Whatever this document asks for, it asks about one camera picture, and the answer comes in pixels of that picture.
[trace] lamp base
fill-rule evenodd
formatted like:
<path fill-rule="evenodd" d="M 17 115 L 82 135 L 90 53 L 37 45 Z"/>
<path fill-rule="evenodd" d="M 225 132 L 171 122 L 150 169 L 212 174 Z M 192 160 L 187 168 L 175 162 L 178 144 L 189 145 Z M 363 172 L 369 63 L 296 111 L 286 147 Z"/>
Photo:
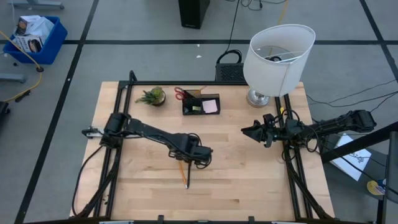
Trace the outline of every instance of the lamp base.
<path fill-rule="evenodd" d="M 250 88 L 246 99 L 249 105 L 255 108 L 262 108 L 269 102 L 269 96 L 264 96 L 263 94 L 257 93 L 252 88 Z"/>

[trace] white lampshade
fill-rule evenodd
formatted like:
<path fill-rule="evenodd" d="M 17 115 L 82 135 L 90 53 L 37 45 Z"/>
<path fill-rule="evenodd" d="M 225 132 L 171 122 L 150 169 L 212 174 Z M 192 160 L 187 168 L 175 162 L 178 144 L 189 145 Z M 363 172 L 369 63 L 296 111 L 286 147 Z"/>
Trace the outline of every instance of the white lampshade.
<path fill-rule="evenodd" d="M 275 26 L 259 32 L 251 39 L 244 61 L 246 82 L 262 95 L 283 96 L 289 93 L 299 84 L 314 41 L 315 32 L 307 26 L 297 24 Z M 270 50 L 260 56 L 264 47 Z M 277 49 L 283 49 L 284 53 L 277 54 Z M 265 59 L 269 54 L 280 56 L 282 61 Z"/>

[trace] gray floor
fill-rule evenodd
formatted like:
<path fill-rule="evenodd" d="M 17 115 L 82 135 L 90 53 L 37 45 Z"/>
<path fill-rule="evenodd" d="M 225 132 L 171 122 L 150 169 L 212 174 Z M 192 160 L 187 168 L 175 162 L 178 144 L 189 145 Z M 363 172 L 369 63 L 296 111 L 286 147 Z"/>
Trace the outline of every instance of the gray floor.
<path fill-rule="evenodd" d="M 58 16 L 68 30 L 68 40 L 80 39 L 93 0 L 64 0 L 65 10 L 44 11 L 16 8 L 16 16 L 40 14 Z M 366 1 L 386 40 L 398 40 L 395 0 Z M 99 0 L 88 40 L 228 39 L 235 2 L 212 0 L 200 30 L 180 26 L 177 0 Z M 256 32 L 277 24 L 283 4 L 263 3 L 262 11 L 239 7 L 233 39 L 250 39 Z M 291 0 L 284 24 L 312 27 L 318 40 L 376 40 L 359 1 Z M 12 11 L 0 2 L 0 29 L 12 31 Z M 11 103 L 12 113 L 0 128 L 0 217 L 2 223 L 15 220 L 19 205 L 43 145 L 76 45 L 64 45 L 53 65 L 45 65 L 42 84 L 20 103 Z M 192 45 L 85 45 L 71 80 L 50 150 L 30 203 L 25 221 L 67 218 L 76 176 L 86 139 L 80 131 L 92 120 L 103 81 L 123 80 L 134 70 L 139 80 L 214 80 L 215 62 L 225 44 Z M 232 45 L 245 55 L 247 45 Z M 389 45 L 394 58 L 398 46 Z M 234 62 L 231 56 L 225 62 Z M 25 73 L 25 84 L 0 83 L 0 99 L 26 89 L 38 78 L 32 65 L 15 67 L 12 57 L 0 57 L 0 71 Z M 307 93 L 320 101 L 335 98 L 393 80 L 394 76 L 379 45 L 316 45 L 302 80 Z M 336 105 L 396 91 L 393 82 L 348 98 Z M 347 108 L 310 105 L 315 119 L 328 119 L 348 110 L 371 110 L 380 100 Z M 398 96 L 387 100 L 373 116 L 382 128 L 396 121 Z M 388 142 L 373 149 L 386 153 Z M 336 216 L 365 222 L 376 219 L 377 202 L 351 189 L 328 182 Z"/>

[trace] pen holder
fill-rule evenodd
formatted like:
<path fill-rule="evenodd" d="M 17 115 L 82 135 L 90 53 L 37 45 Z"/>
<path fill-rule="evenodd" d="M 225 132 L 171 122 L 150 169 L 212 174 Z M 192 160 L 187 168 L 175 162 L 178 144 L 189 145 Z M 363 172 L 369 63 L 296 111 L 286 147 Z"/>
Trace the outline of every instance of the pen holder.
<path fill-rule="evenodd" d="M 189 94 L 195 92 L 195 90 L 186 90 Z M 182 114 L 183 115 L 211 115 L 220 114 L 220 95 L 219 94 L 196 94 L 196 97 L 188 97 L 182 100 Z M 212 113 L 206 113 L 203 109 L 203 102 L 208 100 L 215 100 L 217 105 L 217 111 Z"/>

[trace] blue bin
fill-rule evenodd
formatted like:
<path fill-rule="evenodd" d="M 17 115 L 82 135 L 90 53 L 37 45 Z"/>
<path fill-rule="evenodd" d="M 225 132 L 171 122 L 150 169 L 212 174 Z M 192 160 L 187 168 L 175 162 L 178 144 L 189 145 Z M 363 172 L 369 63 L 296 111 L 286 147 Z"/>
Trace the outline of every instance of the blue bin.
<path fill-rule="evenodd" d="M 58 52 L 61 49 L 62 43 L 68 35 L 68 31 L 60 22 L 60 18 L 55 16 L 46 16 L 46 18 L 54 23 L 54 27 L 47 37 L 42 50 L 39 53 L 27 53 L 29 54 L 38 64 L 51 65 Z M 12 55 L 21 63 L 33 63 L 31 59 L 26 57 L 20 52 L 12 43 L 7 42 L 3 48 L 4 53 Z"/>

